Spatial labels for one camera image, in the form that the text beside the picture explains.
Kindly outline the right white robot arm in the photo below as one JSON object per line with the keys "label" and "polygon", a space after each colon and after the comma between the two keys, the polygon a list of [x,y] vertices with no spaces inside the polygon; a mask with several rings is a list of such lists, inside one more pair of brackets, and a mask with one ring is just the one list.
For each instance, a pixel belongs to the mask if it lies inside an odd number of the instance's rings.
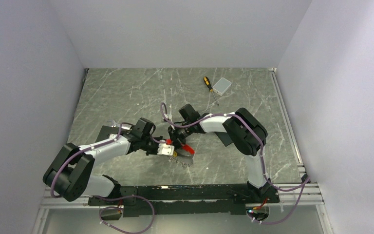
{"label": "right white robot arm", "polygon": [[199,114],[187,104],[179,110],[183,118],[183,121],[179,122],[172,122],[165,116],[164,103],[160,108],[163,120],[170,124],[168,134],[175,147],[185,146],[186,138],[192,134],[215,133],[224,146],[233,144],[245,155],[251,200],[261,202],[267,197],[268,190],[265,185],[268,184],[268,175],[263,151],[268,132],[246,108],[226,114]]}

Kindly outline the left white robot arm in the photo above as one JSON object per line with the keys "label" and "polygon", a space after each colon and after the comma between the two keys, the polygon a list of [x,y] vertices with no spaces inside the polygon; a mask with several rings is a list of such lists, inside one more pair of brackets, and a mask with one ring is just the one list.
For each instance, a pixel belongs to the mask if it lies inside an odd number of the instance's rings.
{"label": "left white robot arm", "polygon": [[43,176],[43,182],[50,187],[51,197],[71,202],[89,195],[113,205],[120,199],[121,185],[108,175],[93,175],[93,168],[138,150],[155,155],[159,146],[167,143],[161,136],[152,136],[155,125],[145,118],[140,118],[135,125],[122,122],[117,130],[117,133],[93,144],[77,146],[67,143],[61,148]]}

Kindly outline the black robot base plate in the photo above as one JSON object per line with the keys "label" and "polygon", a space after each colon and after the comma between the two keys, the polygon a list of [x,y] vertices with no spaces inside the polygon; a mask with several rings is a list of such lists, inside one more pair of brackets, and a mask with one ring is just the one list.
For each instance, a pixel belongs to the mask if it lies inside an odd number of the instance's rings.
{"label": "black robot base plate", "polygon": [[95,196],[89,206],[123,205],[124,217],[229,213],[244,215],[252,204],[279,203],[279,193],[270,185],[260,189],[248,183],[170,186],[120,186],[108,200]]}

